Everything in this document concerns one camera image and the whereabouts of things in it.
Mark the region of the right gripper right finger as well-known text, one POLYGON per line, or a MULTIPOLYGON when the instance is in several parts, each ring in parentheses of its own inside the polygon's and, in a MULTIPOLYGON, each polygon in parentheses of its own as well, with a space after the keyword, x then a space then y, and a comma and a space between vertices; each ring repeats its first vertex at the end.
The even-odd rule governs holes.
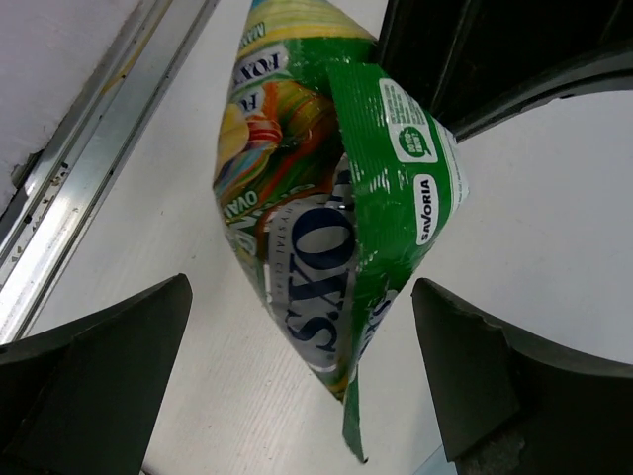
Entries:
POLYGON ((426 278, 411 296, 457 473, 631 473, 631 365, 523 330, 426 278))

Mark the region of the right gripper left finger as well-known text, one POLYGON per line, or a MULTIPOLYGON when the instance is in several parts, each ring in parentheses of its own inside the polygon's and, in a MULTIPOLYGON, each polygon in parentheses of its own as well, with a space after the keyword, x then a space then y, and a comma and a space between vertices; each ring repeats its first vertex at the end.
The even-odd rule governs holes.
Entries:
POLYGON ((2 473, 140 473, 192 301, 178 274, 2 345, 2 473))

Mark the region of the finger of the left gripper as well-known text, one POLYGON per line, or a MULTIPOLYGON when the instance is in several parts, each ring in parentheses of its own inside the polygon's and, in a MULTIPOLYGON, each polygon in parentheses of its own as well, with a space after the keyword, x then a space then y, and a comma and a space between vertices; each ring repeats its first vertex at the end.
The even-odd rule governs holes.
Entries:
POLYGON ((391 1, 375 60, 463 141, 554 99, 631 89, 632 4, 391 1))

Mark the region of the green snack bag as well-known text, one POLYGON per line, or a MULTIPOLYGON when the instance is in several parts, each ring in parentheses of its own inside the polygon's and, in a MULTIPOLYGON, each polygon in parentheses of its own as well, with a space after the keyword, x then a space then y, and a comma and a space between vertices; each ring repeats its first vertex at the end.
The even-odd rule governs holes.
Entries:
POLYGON ((363 453, 357 368, 468 193, 453 135, 327 1, 255 1, 219 132, 226 239, 281 333, 344 408, 363 453))

